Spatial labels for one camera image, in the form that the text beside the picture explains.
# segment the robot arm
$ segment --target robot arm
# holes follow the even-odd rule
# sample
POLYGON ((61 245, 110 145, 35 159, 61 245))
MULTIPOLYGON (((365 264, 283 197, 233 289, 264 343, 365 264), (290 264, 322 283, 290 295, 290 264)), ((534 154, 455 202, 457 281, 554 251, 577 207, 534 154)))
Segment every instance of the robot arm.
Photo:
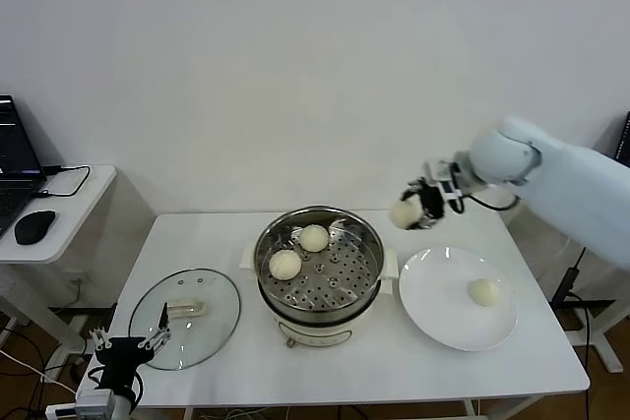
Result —
POLYGON ((426 177, 409 184, 401 200, 418 195, 423 215, 408 229, 433 226, 445 204, 461 213, 464 197, 498 185, 603 260, 630 270, 630 168, 532 123, 506 119, 468 152, 429 162, 426 177))
POLYGON ((102 366, 92 374, 102 372, 95 389, 80 390, 74 403, 49 405, 47 420, 78 418, 80 420, 129 420, 142 395, 142 380, 136 370, 148 363, 170 339, 167 306, 164 304, 157 330, 148 337, 121 336, 110 338, 104 329, 90 331, 94 341, 94 355, 102 366), (132 389, 134 378, 141 392, 132 389))

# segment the steamed bun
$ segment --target steamed bun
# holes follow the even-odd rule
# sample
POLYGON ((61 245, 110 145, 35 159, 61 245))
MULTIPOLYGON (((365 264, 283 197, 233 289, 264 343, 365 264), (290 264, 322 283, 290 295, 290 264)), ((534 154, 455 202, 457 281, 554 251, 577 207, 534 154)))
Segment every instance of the steamed bun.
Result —
POLYGON ((291 250, 280 250, 269 260, 269 271, 278 280, 293 279, 302 269, 302 260, 291 250))
POLYGON ((420 218, 420 206, 413 199, 406 201, 396 201, 390 209, 390 220, 398 228, 407 230, 410 225, 416 223, 420 218))
POLYGON ((328 246, 330 236, 326 228, 320 225, 308 225, 299 233, 299 244, 306 251, 319 253, 328 246))
POLYGON ((483 307, 494 307, 501 300, 501 290, 490 279, 477 279, 469 284, 471 299, 483 307))

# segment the stainless steel pot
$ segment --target stainless steel pot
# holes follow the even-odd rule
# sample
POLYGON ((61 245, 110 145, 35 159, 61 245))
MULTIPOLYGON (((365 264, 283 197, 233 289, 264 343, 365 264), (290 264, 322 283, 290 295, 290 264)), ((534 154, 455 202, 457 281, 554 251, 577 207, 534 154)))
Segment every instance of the stainless steel pot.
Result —
POLYGON ((271 222, 254 249, 254 270, 263 299, 279 315, 309 327, 330 327, 362 313, 380 287, 384 265, 381 239, 364 219, 345 210, 315 206, 294 210, 271 222), (302 228, 328 229, 329 246, 319 253, 299 245, 302 228), (269 259, 293 250, 302 260, 293 279, 275 279, 269 259))

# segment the cable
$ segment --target cable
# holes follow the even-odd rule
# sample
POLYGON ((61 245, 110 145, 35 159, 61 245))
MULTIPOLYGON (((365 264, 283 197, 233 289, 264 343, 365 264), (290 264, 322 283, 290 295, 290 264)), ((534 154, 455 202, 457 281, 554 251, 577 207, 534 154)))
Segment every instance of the cable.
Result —
POLYGON ((582 258, 584 258, 584 254, 586 252, 587 252, 587 247, 585 246, 584 248, 582 248, 582 251, 580 252, 580 256, 578 256, 578 261, 576 261, 575 265, 573 265, 574 270, 578 268, 578 266, 580 265, 580 261, 582 261, 582 258))
MULTIPOLYGON (((39 361, 41 362, 42 369, 43 369, 43 367, 45 367, 45 364, 44 364, 44 361, 43 361, 43 355, 41 354, 41 351, 39 350, 37 345, 30 338, 28 338, 27 336, 24 336, 23 334, 21 334, 18 331, 11 330, 11 329, 0 329, 0 331, 8 331, 9 333, 16 334, 20 338, 22 338, 22 339, 26 340, 28 343, 30 343, 31 346, 33 348, 35 348, 35 351, 37 352, 37 356, 39 356, 39 361)), ((34 373, 0 373, 0 376, 32 376, 33 374, 34 373)))
MULTIPOLYGON (((580 302, 582 302, 582 304, 584 304, 584 300, 582 299, 582 297, 580 297, 579 295, 574 294, 573 292, 569 292, 569 297, 573 297, 575 299, 578 299, 580 302)), ((584 316, 586 318, 586 326, 587 326, 587 347, 586 347, 586 352, 584 355, 584 371, 587 373, 587 376, 589 375, 589 351, 590 351, 590 346, 591 346, 591 321, 590 321, 590 314, 589 314, 589 309, 587 309, 586 305, 584 305, 583 307, 584 309, 584 316)), ((585 408, 585 418, 586 420, 590 420, 591 418, 591 406, 590 406, 590 400, 589 400, 589 390, 591 389, 591 387, 589 387, 588 389, 586 389, 584 391, 584 408, 585 408)))
POLYGON ((0 349, 0 353, 4 354, 7 358, 11 359, 12 361, 15 361, 16 363, 21 364, 21 365, 22 365, 22 366, 24 366, 25 368, 29 368, 29 369, 31 369, 32 371, 35 371, 35 372, 36 372, 36 373, 38 373, 40 376, 42 376, 42 377, 46 378, 48 381, 50 381, 52 384, 56 384, 57 386, 61 386, 63 389, 70 391, 70 392, 71 392, 71 393, 73 393, 74 395, 76 395, 76 394, 77 394, 74 390, 70 389, 70 388, 69 388, 68 386, 66 386, 65 384, 58 383, 58 382, 57 382, 57 381, 55 381, 54 379, 49 378, 48 376, 46 376, 45 374, 43 374, 41 371, 38 371, 38 370, 37 370, 36 368, 34 368, 33 366, 31 366, 31 365, 29 365, 29 364, 27 364, 27 363, 25 363, 25 362, 23 362, 23 361, 20 361, 20 360, 19 360, 19 359, 17 359, 17 358, 14 358, 13 356, 11 356, 9 353, 7 353, 7 352, 3 351, 2 349, 0 349))
POLYGON ((468 194, 467 196, 464 196, 465 199, 471 199, 473 202, 478 203, 480 206, 482 207, 486 207, 487 209, 490 210, 494 210, 494 211, 506 211, 506 210, 511 210, 513 209, 515 206, 517 206, 519 204, 519 202, 521 201, 521 198, 518 196, 514 196, 514 201, 512 201, 512 203, 509 206, 506 207, 495 207, 492 206, 491 204, 487 204, 484 201, 480 201, 477 197, 475 197, 472 194, 468 194))
POLYGON ((99 373, 100 371, 103 371, 104 369, 105 369, 104 366, 98 366, 97 368, 90 369, 88 371, 88 379, 92 381, 93 383, 98 384, 100 382, 100 379, 95 378, 95 374, 99 373))
POLYGON ((84 183, 88 180, 88 177, 90 177, 90 172, 92 171, 92 169, 89 166, 76 166, 76 167, 62 167, 61 170, 58 171, 58 172, 66 172, 66 171, 76 171, 78 169, 87 169, 88 171, 86 172, 86 175, 83 176, 83 179, 81 180, 79 185, 70 194, 52 194, 48 192, 46 189, 44 189, 43 191, 35 192, 32 196, 36 198, 40 198, 40 199, 47 199, 48 197, 73 197, 75 196, 79 192, 79 190, 83 187, 84 183))
POLYGON ((62 310, 66 310, 68 307, 71 307, 77 302, 79 302, 79 299, 81 298, 81 286, 83 285, 83 282, 80 279, 71 280, 70 282, 77 286, 77 294, 75 295, 75 298, 72 300, 72 302, 68 302, 63 307, 59 307, 57 310, 53 310, 52 311, 53 314, 58 314, 62 310))
POLYGON ((2 417, 0 417, 0 420, 6 420, 7 418, 9 418, 11 416, 12 413, 18 412, 18 411, 21 411, 21 410, 29 412, 29 410, 26 407, 15 407, 15 408, 12 408, 11 410, 9 410, 7 413, 5 413, 2 417))
POLYGON ((365 414, 363 413, 363 411, 362 411, 360 408, 358 408, 356 405, 351 405, 350 407, 352 407, 354 410, 356 410, 356 411, 358 412, 358 414, 359 414, 361 417, 363 417, 363 420, 369 420, 369 419, 367 418, 367 415, 365 415, 365 414))

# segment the laptop screen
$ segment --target laptop screen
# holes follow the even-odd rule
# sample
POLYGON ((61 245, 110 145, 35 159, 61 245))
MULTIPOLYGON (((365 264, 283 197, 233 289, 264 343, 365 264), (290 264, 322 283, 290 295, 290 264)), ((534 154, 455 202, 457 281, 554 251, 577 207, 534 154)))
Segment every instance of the laptop screen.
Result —
POLYGON ((0 95, 0 179, 41 178, 43 173, 9 95, 0 95))

